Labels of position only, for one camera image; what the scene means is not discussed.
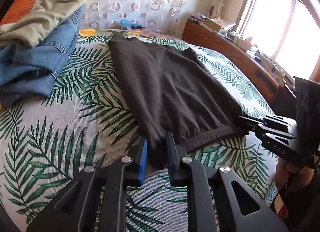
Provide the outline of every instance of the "bedsheet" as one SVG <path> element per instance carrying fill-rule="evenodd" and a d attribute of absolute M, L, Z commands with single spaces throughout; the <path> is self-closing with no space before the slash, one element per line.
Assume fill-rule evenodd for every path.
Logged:
<path fill-rule="evenodd" d="M 154 32 L 81 30 L 49 99 L 32 97 L 0 110 L 0 203 L 21 231 L 85 166 L 107 166 L 139 142 L 140 129 L 122 96 L 108 48 L 115 32 L 177 49 L 190 46 L 244 111 L 273 113 L 248 78 L 216 51 Z M 212 143 L 190 156 L 205 166 L 230 166 L 266 204 L 273 200 L 276 156 L 253 133 Z M 167 169 L 148 166 L 143 187 L 128 189 L 127 230 L 187 231 L 186 195 L 186 188 L 170 186 Z"/>

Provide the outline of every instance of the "silver bolt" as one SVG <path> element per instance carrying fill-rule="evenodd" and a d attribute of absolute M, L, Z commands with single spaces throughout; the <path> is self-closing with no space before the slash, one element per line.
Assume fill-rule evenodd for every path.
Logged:
<path fill-rule="evenodd" d="M 93 172 L 94 171 L 94 167 L 89 165 L 89 166 L 84 168 L 84 171 L 87 172 L 87 173 Z"/>
<path fill-rule="evenodd" d="M 228 173 L 230 171 L 230 168 L 228 166 L 221 166 L 220 171 L 223 173 Z"/>
<path fill-rule="evenodd" d="M 132 161 L 132 158 L 129 157 L 129 156 L 124 156 L 124 157 L 122 157 L 121 160 L 122 160 L 122 162 L 124 162 L 124 163 L 128 163 L 128 162 Z"/>
<path fill-rule="evenodd" d="M 185 156 L 185 157 L 182 158 L 182 161 L 183 161 L 184 163 L 190 163 L 190 162 L 192 162 L 192 158 L 189 157 L 189 156 Z"/>

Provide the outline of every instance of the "light green garment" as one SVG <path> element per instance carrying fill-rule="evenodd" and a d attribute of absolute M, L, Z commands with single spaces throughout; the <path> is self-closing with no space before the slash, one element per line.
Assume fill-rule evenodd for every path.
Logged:
<path fill-rule="evenodd" d="M 0 26 L 0 47 L 20 40 L 36 47 L 52 30 L 79 9 L 87 0 L 36 0 L 27 16 L 16 23 Z"/>

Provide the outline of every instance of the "person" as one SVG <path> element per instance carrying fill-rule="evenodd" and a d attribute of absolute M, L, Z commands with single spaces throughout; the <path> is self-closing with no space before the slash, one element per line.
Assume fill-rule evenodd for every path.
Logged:
<path fill-rule="evenodd" d="M 278 159 L 275 183 L 287 210 L 283 222 L 290 232 L 319 231 L 319 168 L 316 166 L 315 169 L 311 169 L 305 166 L 301 169 L 281 158 Z"/>

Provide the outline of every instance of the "palm leaf print bedsheet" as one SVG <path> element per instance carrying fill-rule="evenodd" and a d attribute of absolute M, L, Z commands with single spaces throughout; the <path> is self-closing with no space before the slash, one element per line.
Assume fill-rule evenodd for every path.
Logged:
<path fill-rule="evenodd" d="M 139 142 L 140 129 L 122 96 L 108 48 L 115 32 L 81 30 L 49 99 L 31 97 L 0 110 L 0 203 L 21 231 L 84 167 L 107 166 Z M 249 115 L 272 113 L 248 78 L 220 53 L 156 33 L 117 32 L 177 49 L 192 47 Z M 273 199 L 276 156 L 253 133 L 223 139 L 190 156 L 205 166 L 230 166 L 266 203 Z M 170 186 L 166 169 L 148 167 L 144 186 L 128 191 L 127 230 L 187 231 L 186 192 Z"/>

